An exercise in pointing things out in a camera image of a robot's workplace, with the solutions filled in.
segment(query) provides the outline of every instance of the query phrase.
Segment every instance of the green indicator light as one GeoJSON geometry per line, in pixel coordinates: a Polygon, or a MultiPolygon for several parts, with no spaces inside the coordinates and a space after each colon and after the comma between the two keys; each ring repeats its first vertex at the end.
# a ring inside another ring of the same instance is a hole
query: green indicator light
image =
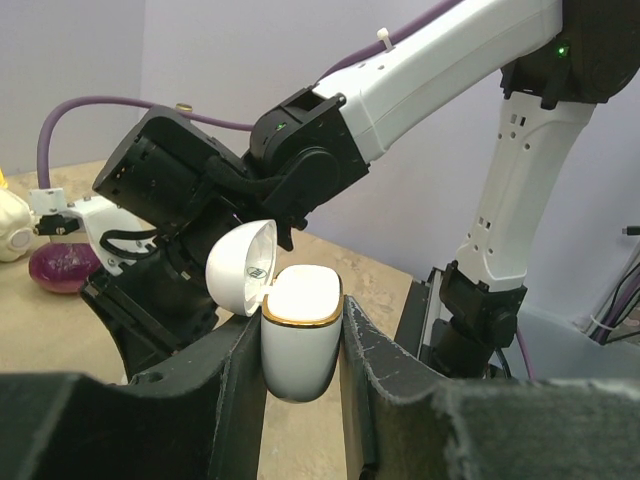
{"type": "Polygon", "coordinates": [[[567,45],[563,45],[562,47],[558,47],[558,56],[560,58],[565,58],[569,55],[569,47],[567,45]]]}

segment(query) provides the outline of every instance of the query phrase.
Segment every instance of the open white lid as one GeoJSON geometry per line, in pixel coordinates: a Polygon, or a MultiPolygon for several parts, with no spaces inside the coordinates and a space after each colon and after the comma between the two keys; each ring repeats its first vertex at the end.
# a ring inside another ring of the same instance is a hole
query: open white lid
{"type": "Polygon", "coordinates": [[[245,223],[223,236],[205,268],[211,298],[236,315],[253,315],[273,280],[277,246],[274,220],[245,223]]]}

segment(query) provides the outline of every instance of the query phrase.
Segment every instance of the tabletop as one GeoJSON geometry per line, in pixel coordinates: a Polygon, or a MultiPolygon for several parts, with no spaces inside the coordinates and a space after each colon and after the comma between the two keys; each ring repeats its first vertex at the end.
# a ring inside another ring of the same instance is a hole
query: tabletop
{"type": "MultiPolygon", "coordinates": [[[[68,201],[91,195],[104,162],[53,169],[52,185],[68,201]]],[[[8,178],[9,189],[27,197],[37,187],[34,173],[8,178]]],[[[39,238],[39,246],[47,239],[39,238]]],[[[393,337],[411,277],[321,238],[294,232],[295,249],[279,249],[278,269],[295,264],[323,265],[342,278],[372,321],[393,337]]],[[[0,371],[80,371],[103,382],[123,375],[115,344],[100,320],[77,295],[56,295],[29,277],[28,256],[0,263],[0,371]]],[[[258,478],[346,478],[338,376],[315,402],[291,405],[267,397],[258,478]]]]}

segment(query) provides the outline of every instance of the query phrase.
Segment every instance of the purple cable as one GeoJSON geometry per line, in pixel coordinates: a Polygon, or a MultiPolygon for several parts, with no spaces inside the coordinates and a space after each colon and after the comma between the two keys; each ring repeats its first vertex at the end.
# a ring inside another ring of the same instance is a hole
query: purple cable
{"type": "MultiPolygon", "coordinates": [[[[53,135],[53,129],[65,113],[73,110],[74,108],[83,107],[85,105],[125,105],[128,107],[149,109],[151,107],[155,107],[158,104],[125,97],[89,96],[74,98],[58,105],[44,121],[44,124],[40,129],[40,136],[38,137],[37,170],[38,186],[40,188],[51,188],[51,178],[49,176],[49,147],[51,145],[51,136],[53,135]]],[[[195,113],[182,111],[180,111],[179,113],[189,120],[206,123],[215,127],[228,128],[231,130],[241,130],[245,132],[250,132],[251,128],[253,127],[253,125],[227,122],[224,120],[218,120],[216,118],[197,115],[195,113]]]]}
{"type": "MultiPolygon", "coordinates": [[[[440,17],[441,15],[444,15],[453,7],[455,7],[459,3],[462,3],[463,1],[464,0],[443,0],[442,2],[440,2],[439,4],[431,8],[430,10],[427,10],[426,12],[424,12],[422,15],[420,15],[413,21],[407,23],[404,27],[402,27],[397,32],[389,35],[389,40],[391,40],[391,43],[399,43],[403,41],[407,37],[416,33],[421,28],[424,28],[427,25],[429,25],[436,18],[440,17]]],[[[384,52],[385,48],[386,47],[384,46],[384,43],[382,41],[378,41],[378,42],[372,43],[369,46],[361,48],[357,52],[354,52],[351,55],[347,55],[338,63],[333,65],[329,70],[324,72],[324,75],[322,75],[322,77],[320,77],[319,80],[322,80],[324,77],[331,75],[332,73],[338,70],[342,70],[343,68],[350,67],[355,63],[362,62],[368,58],[371,58],[374,55],[378,55],[379,53],[384,52]]]]}
{"type": "MultiPolygon", "coordinates": [[[[624,312],[625,307],[629,303],[629,300],[635,295],[635,293],[640,288],[640,273],[638,273],[635,278],[629,283],[629,286],[625,289],[622,297],[616,302],[614,307],[611,309],[611,313],[607,315],[607,317],[602,321],[603,325],[607,327],[612,327],[614,319],[618,318],[624,312]]],[[[608,330],[598,327],[598,335],[596,335],[596,341],[598,343],[602,343],[606,340],[607,335],[610,333],[608,330]]]]}
{"type": "Polygon", "coordinates": [[[518,329],[516,330],[516,338],[518,339],[518,345],[520,346],[520,352],[522,352],[522,359],[524,360],[524,366],[527,369],[529,380],[535,380],[536,374],[533,371],[533,363],[531,362],[529,350],[527,349],[527,344],[524,341],[524,337],[522,336],[520,327],[518,327],[518,329]]]}
{"type": "MultiPolygon", "coordinates": [[[[407,37],[413,35],[421,28],[426,27],[435,19],[441,15],[447,13],[453,7],[462,3],[464,0],[443,0],[430,10],[426,11],[413,21],[406,24],[400,30],[392,33],[389,38],[393,43],[399,43],[405,40],[407,37]]],[[[351,55],[344,57],[338,63],[333,65],[327,70],[320,79],[332,74],[333,72],[342,68],[349,67],[355,63],[362,62],[374,55],[382,53],[385,50],[384,43],[381,41],[372,43],[371,45],[358,50],[351,55]]],[[[53,135],[53,129],[56,124],[62,118],[62,116],[74,108],[82,107],[85,105],[125,105],[130,107],[139,108],[151,108],[157,104],[152,102],[146,102],[144,100],[136,100],[133,98],[125,97],[109,97],[109,96],[89,96],[79,97],[72,100],[68,100],[58,105],[46,118],[42,128],[40,130],[40,136],[38,137],[38,151],[37,151],[37,170],[38,170],[38,185],[40,188],[51,188],[51,178],[49,175],[49,148],[51,145],[51,136],[53,135]]],[[[180,112],[184,117],[193,120],[195,122],[206,123],[215,127],[227,128],[230,130],[239,130],[244,132],[250,132],[253,125],[244,123],[227,122],[225,120],[218,120],[216,118],[209,118],[195,113],[180,112]]]]}

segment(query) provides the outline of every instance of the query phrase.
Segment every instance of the purple hose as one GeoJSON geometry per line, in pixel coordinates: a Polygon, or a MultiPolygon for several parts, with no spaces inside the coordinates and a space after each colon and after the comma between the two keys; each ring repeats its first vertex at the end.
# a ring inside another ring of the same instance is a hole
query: purple hose
{"type": "MultiPolygon", "coordinates": [[[[51,178],[49,175],[49,147],[51,145],[51,136],[56,124],[62,118],[62,116],[74,108],[83,107],[85,105],[125,105],[128,107],[139,108],[151,108],[157,104],[152,102],[146,102],[144,100],[136,100],[133,98],[125,97],[109,97],[109,96],[89,96],[79,97],[72,100],[68,100],[58,105],[46,118],[42,128],[40,129],[40,136],[38,137],[38,151],[37,151],[37,170],[38,170],[38,186],[40,188],[51,188],[51,178]]],[[[189,112],[179,112],[184,117],[193,120],[195,122],[206,123],[216,127],[228,128],[231,130],[241,130],[250,132],[252,125],[227,122],[224,120],[218,120],[216,118],[209,118],[202,115],[189,112]]]]}
{"type": "MultiPolygon", "coordinates": [[[[629,300],[631,300],[631,298],[635,295],[638,288],[640,288],[640,274],[636,275],[636,277],[624,291],[624,295],[616,302],[614,307],[611,309],[611,313],[607,315],[607,317],[602,321],[603,325],[606,325],[607,327],[612,326],[611,324],[613,323],[613,320],[622,315],[622,312],[629,303],[629,300]]],[[[606,336],[609,334],[609,331],[601,327],[598,328],[600,331],[596,336],[596,341],[598,343],[602,343],[606,339],[606,336]]]]}
{"type": "MultiPolygon", "coordinates": [[[[413,21],[407,23],[404,27],[402,27],[397,32],[389,35],[389,39],[391,40],[391,43],[399,43],[403,41],[407,37],[416,33],[421,28],[424,28],[427,25],[429,25],[436,18],[440,17],[441,15],[444,15],[453,7],[455,7],[459,3],[462,3],[463,1],[464,0],[443,0],[442,2],[440,2],[439,4],[431,8],[430,10],[427,10],[425,13],[415,18],[413,21]]],[[[355,63],[362,62],[384,51],[385,51],[384,43],[382,43],[381,41],[372,43],[371,45],[366,46],[358,50],[357,52],[354,52],[351,55],[344,57],[338,63],[333,65],[329,70],[324,72],[324,75],[322,75],[322,77],[320,77],[319,80],[322,80],[327,75],[331,75],[332,73],[338,70],[350,67],[355,63]]]]}
{"type": "Polygon", "coordinates": [[[524,341],[524,337],[520,328],[516,330],[516,338],[518,339],[518,345],[520,346],[520,352],[522,352],[522,360],[524,360],[524,366],[527,369],[527,376],[529,380],[535,380],[536,374],[533,371],[533,363],[531,362],[531,357],[529,356],[529,349],[527,349],[527,344],[524,341]]]}

